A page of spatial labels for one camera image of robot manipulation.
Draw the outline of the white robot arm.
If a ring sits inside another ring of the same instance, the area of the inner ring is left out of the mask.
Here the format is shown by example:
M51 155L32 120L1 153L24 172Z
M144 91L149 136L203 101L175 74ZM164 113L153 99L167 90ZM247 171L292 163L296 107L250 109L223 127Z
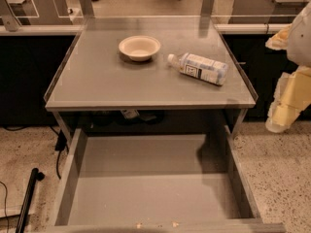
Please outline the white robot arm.
M287 58L298 65L294 72L283 73L279 78L267 114L266 129L281 133L311 105L311 2L290 25L269 38L265 46L285 50Z

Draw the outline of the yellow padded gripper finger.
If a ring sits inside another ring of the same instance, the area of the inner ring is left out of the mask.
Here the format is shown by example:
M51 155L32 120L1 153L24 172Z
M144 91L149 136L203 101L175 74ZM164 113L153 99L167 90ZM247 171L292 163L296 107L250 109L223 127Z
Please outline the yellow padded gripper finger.
M288 38L291 25L287 25L285 28L281 29L278 33L270 37L265 46L271 50L286 50L288 47Z
M291 74L283 73L273 97L265 127L270 132L281 133L311 105L311 68L299 66Z

